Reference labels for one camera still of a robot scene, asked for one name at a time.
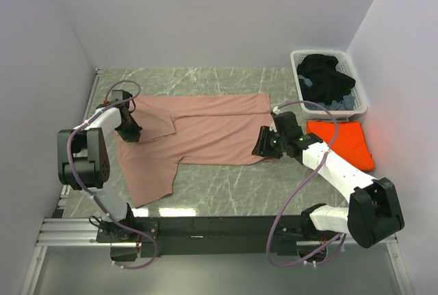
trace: marble table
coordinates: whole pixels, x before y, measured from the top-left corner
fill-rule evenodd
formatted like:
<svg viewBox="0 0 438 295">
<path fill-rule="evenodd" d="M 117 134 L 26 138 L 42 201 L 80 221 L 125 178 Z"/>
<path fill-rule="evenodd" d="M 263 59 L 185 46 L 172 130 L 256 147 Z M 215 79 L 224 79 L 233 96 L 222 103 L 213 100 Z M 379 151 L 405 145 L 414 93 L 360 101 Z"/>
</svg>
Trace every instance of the marble table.
<svg viewBox="0 0 438 295">
<path fill-rule="evenodd" d="M 103 101 L 108 88 L 121 79 L 132 79 L 145 95 L 226 95 L 265 92 L 271 105 L 297 100 L 291 68 L 139 68 L 99 70 L 90 97 L 88 115 Z M 122 86 L 134 91 L 131 84 Z M 299 105 L 291 111 L 305 128 Z M 111 181 L 123 200 L 132 205 L 116 158 L 114 135 L 107 139 Z M 311 172 L 295 159 L 251 166 L 179 165 L 171 196 L 135 209 L 137 216 L 241 216 L 275 215 L 286 198 Z M 322 177 L 312 179 L 289 204 L 286 214 L 299 214 L 316 203 L 345 207 L 342 195 Z M 99 215 L 88 199 L 70 191 L 64 218 Z"/>
</svg>

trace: white plastic basket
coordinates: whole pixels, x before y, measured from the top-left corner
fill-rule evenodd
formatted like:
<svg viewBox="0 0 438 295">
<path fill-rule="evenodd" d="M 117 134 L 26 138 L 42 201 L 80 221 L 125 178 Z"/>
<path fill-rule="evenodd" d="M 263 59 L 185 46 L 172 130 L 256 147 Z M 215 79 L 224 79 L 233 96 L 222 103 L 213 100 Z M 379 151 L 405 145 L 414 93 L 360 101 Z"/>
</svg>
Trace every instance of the white plastic basket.
<svg viewBox="0 0 438 295">
<path fill-rule="evenodd" d="M 342 51 L 334 50 L 298 50 L 294 51 L 290 55 L 290 60 L 292 62 L 292 69 L 294 71 L 295 84 L 298 89 L 298 97 L 302 100 L 302 93 L 300 82 L 298 81 L 298 73 L 296 72 L 296 67 L 307 57 L 309 54 L 324 54 L 336 57 L 339 63 L 336 66 L 336 70 L 348 75 L 356 80 L 356 86 L 351 89 L 351 94 L 355 97 L 355 106 L 353 110 L 330 110 L 331 114 L 334 115 L 336 119 L 349 118 L 353 115 L 364 114 L 367 111 L 367 103 L 365 100 L 365 95 L 362 90 L 362 85 L 357 76 L 355 67 L 350 59 L 350 56 Z M 305 119 L 330 119 L 329 115 L 321 110 L 309 110 L 305 107 L 304 103 L 301 103 L 302 117 Z"/>
</svg>

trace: clothes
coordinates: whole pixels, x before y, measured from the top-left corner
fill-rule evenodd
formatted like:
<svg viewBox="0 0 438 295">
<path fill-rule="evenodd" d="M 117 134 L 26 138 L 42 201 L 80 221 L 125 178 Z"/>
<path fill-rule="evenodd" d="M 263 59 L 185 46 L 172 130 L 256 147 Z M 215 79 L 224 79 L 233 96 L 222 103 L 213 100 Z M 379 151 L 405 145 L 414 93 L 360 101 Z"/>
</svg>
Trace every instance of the clothes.
<svg viewBox="0 0 438 295">
<path fill-rule="evenodd" d="M 368 151 L 359 122 L 338 123 L 339 133 L 332 149 L 354 167 L 365 172 L 374 170 L 372 154 Z M 307 133 L 314 133 L 329 143 L 335 134 L 335 125 L 327 122 L 307 122 Z"/>
<path fill-rule="evenodd" d="M 298 65 L 297 73 L 312 81 L 312 87 L 305 86 L 299 79 L 304 100 L 323 102 L 330 105 L 333 101 L 340 102 L 344 95 L 351 93 L 356 81 L 339 71 L 336 57 L 322 54 L 311 54 Z"/>
<path fill-rule="evenodd" d="M 308 87 L 312 87 L 313 83 L 310 79 L 298 75 L 298 79 L 301 79 L 304 81 L 304 84 Z M 343 100 L 340 102 L 332 101 L 330 105 L 326 105 L 324 102 L 317 102 L 318 105 L 321 105 L 322 107 L 326 108 L 327 110 L 353 110 L 355 108 L 355 97 L 352 94 L 344 95 Z M 310 105 L 308 103 L 305 104 L 305 107 L 308 110 L 322 110 L 319 107 L 316 107 L 315 105 Z"/>
<path fill-rule="evenodd" d="M 172 194 L 178 164 L 248 165 L 260 126 L 270 125 L 267 94 L 136 98 L 138 143 L 117 135 L 118 161 L 135 207 Z"/>
</svg>

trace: cable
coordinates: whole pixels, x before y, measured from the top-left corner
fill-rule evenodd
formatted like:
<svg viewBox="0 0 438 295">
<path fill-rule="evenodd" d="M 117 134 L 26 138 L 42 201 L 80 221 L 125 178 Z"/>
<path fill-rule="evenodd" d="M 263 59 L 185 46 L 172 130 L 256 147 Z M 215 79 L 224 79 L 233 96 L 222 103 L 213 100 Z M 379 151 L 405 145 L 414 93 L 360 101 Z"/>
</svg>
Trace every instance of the cable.
<svg viewBox="0 0 438 295">
<path fill-rule="evenodd" d="M 94 200 L 94 202 L 97 204 L 97 206 L 102 210 L 102 212 L 118 227 L 127 230 L 129 232 L 133 232 L 133 233 L 137 233 L 138 235 L 141 235 L 143 237 L 148 238 L 154 245 L 154 253 L 153 256 L 151 257 L 151 259 L 149 261 L 147 261 L 144 264 L 140 264 L 139 266 L 124 266 L 121 263 L 118 262 L 114 262 L 115 265 L 124 268 L 124 269 L 128 269 L 128 270 L 135 270 L 135 269 L 141 269 L 144 268 L 145 266 L 148 266 L 149 264 L 151 264 L 154 259 L 158 256 L 158 245 L 157 242 L 155 241 L 155 239 L 153 237 L 151 237 L 150 235 L 148 235 L 145 232 L 142 232 L 140 230 L 136 230 L 133 229 L 131 227 L 127 227 L 126 225 L 121 224 L 119 221 L 117 221 L 117 219 L 111 214 L 111 212 L 108 211 L 108 209 L 104 206 L 104 204 L 101 202 L 101 200 L 95 195 L 95 193 L 88 189 L 87 186 L 83 183 L 83 181 L 81 180 L 76 167 L 75 167 L 75 163 L 73 161 L 73 156 L 72 156 L 72 152 L 71 152 L 71 144 L 73 141 L 73 138 L 76 136 L 76 134 L 78 134 L 80 131 L 82 131 L 83 129 L 85 129 L 86 127 L 88 127 L 91 123 L 93 123 L 101 114 L 103 114 L 104 112 L 106 112 L 107 110 L 116 107 L 117 105 L 120 105 L 121 103 L 126 103 L 126 102 L 130 102 L 132 100 L 134 100 L 136 97 L 138 97 L 140 95 L 140 92 L 142 90 L 141 86 L 139 85 L 139 83 L 136 83 L 134 81 L 130 81 L 128 79 L 124 79 L 122 81 L 118 81 L 115 84 L 113 84 L 107 94 L 105 95 L 105 101 L 107 101 L 108 96 L 110 95 L 110 92 L 118 85 L 118 84 L 122 84 L 122 83 L 131 83 L 134 84 L 135 86 L 137 86 L 138 88 L 138 92 L 133 95 L 132 97 L 125 99 L 125 100 L 121 100 L 121 101 L 117 101 L 115 103 L 112 103 L 111 105 L 108 105 L 106 107 L 104 107 L 102 110 L 97 111 L 96 113 L 94 113 L 93 116 L 91 116 L 89 119 L 85 120 L 82 124 L 80 124 L 80 126 L 76 127 L 74 129 L 74 131 L 70 134 L 70 136 L 68 137 L 67 140 L 67 158 L 68 158 L 68 163 L 70 164 L 70 168 L 71 168 L 71 172 L 73 174 L 73 176 L 75 177 L 75 180 L 77 182 L 77 184 L 79 184 L 79 186 L 81 187 L 81 189 L 85 192 L 87 192 L 90 197 Z"/>
<path fill-rule="evenodd" d="M 328 144 L 329 145 L 328 147 L 331 148 L 332 144 L 336 140 L 337 134 L 339 133 L 339 127 L 337 125 L 337 121 L 336 121 L 335 117 L 326 108 L 322 107 L 321 105 L 318 105 L 317 103 L 314 103 L 314 102 L 311 102 L 311 101 L 306 101 L 306 100 L 291 101 L 291 102 L 288 102 L 288 103 L 284 103 L 284 104 L 278 106 L 278 109 L 280 110 L 280 109 L 282 109 L 284 107 L 287 107 L 288 105 L 293 105 L 295 103 L 309 103 L 309 104 L 312 104 L 312 105 L 314 105 L 314 106 L 324 110 L 330 116 L 331 120 L 335 124 L 335 134 L 333 135 L 331 141 Z M 266 243 L 266 255 L 268 256 L 269 262 L 273 266 L 277 266 L 279 268 L 286 268 L 288 266 L 295 266 L 296 264 L 300 264 L 300 263 L 302 263 L 304 261 L 307 261 L 309 258 L 314 256 L 316 253 L 319 253 L 322 249 L 326 248 L 329 244 L 331 244 L 332 242 L 334 242 L 335 240 L 337 240 L 339 237 L 342 236 L 342 233 L 338 233 L 335 237 L 333 237 L 330 240 L 328 240 L 325 244 L 319 246 L 313 252 L 309 253 L 308 255 L 306 255 L 306 256 L 304 256 L 304 257 L 302 257 L 300 259 L 297 259 L 296 261 L 292 261 L 292 262 L 289 262 L 289 263 L 280 263 L 280 262 L 274 261 L 274 259 L 271 256 L 271 252 L 270 251 L 271 251 L 272 238 L 274 237 L 275 229 L 277 228 L 277 225 L 278 225 L 278 223 L 280 221 L 281 216 L 283 215 L 284 211 L 286 210 L 286 207 L 289 205 L 289 203 L 295 197 L 295 195 L 298 193 L 298 191 L 300 191 L 302 187 L 304 187 L 314 176 L 317 175 L 318 171 L 325 164 L 325 162 L 327 160 L 327 155 L 328 154 L 329 154 L 328 151 L 324 153 L 324 156 L 322 156 L 322 160 L 321 160 L 320 164 L 318 166 L 316 166 L 315 170 L 312 171 L 312 173 L 310 173 L 310 175 L 308 177 L 306 177 L 300 183 L 300 185 L 292 192 L 292 194 L 289 196 L 289 198 L 283 204 L 282 208 L 280 209 L 280 212 L 275 217 L 274 223 L 272 224 L 271 230 L 269 231 L 268 242 Z M 341 240 L 341 243 L 336 248 L 335 252 L 330 257 L 326 258 L 324 261 L 318 262 L 316 265 L 323 264 L 325 262 L 330 261 L 340 251 L 342 245 L 344 244 L 345 238 L 346 238 L 346 234 L 344 234 L 344 236 L 343 236 L 343 238 Z"/>
</svg>

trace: white wall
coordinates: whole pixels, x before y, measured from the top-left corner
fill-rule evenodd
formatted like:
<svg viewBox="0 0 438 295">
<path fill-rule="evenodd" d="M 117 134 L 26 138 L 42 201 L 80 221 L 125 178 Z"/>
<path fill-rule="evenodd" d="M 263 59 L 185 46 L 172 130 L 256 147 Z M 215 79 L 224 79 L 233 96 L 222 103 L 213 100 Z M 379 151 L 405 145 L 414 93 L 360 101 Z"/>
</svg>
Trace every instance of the white wall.
<svg viewBox="0 0 438 295">
<path fill-rule="evenodd" d="M 56 208 L 56 133 L 79 122 L 93 69 L 56 0 L 0 0 L 0 293 L 18 294 Z"/>
<path fill-rule="evenodd" d="M 370 102 L 367 142 L 396 184 L 400 243 L 416 294 L 438 290 L 438 4 L 374 0 L 350 45 Z"/>
<path fill-rule="evenodd" d="M 290 66 L 346 49 L 372 0 L 59 0 L 94 66 Z"/>
</svg>

